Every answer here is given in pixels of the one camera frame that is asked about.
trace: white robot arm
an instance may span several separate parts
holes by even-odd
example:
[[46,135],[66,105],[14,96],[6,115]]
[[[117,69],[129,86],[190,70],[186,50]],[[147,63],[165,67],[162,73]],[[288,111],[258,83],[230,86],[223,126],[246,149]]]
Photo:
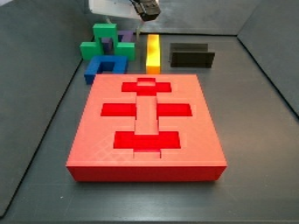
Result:
[[122,17],[155,20],[161,14],[158,0],[89,0],[93,13]]

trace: green block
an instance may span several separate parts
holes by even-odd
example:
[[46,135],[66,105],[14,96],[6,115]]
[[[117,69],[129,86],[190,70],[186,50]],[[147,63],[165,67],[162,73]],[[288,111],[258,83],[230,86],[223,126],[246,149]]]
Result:
[[97,42],[83,42],[79,48],[85,60],[91,60],[97,55],[105,54],[103,47]]
[[137,59],[137,44],[118,43],[115,47],[115,55],[127,56],[129,60]]
[[102,45],[102,38],[113,38],[114,45],[118,45],[118,25],[117,24],[95,24],[94,25],[95,40]]

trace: black block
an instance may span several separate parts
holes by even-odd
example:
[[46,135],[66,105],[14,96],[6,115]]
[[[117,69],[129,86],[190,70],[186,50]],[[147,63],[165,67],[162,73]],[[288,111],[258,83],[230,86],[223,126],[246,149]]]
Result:
[[211,68],[215,52],[209,52],[209,44],[171,43],[171,67]]

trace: gray table surface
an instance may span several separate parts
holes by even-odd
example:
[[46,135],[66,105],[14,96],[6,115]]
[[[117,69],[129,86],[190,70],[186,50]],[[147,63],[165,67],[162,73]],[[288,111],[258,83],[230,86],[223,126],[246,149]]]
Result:
[[0,217],[82,61],[79,45],[91,38],[74,0],[0,7]]
[[[209,43],[213,69],[170,68],[170,43]],[[3,222],[299,221],[299,125],[234,37],[162,36],[165,74],[198,74],[229,160],[211,183],[77,183],[65,167],[90,86],[70,85]],[[133,74],[146,70],[146,36]]]

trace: red block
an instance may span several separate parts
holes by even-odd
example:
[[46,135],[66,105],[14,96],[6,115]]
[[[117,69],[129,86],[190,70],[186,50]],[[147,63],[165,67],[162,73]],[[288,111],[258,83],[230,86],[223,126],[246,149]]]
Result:
[[97,76],[67,162],[77,181],[213,181],[227,167],[195,74]]

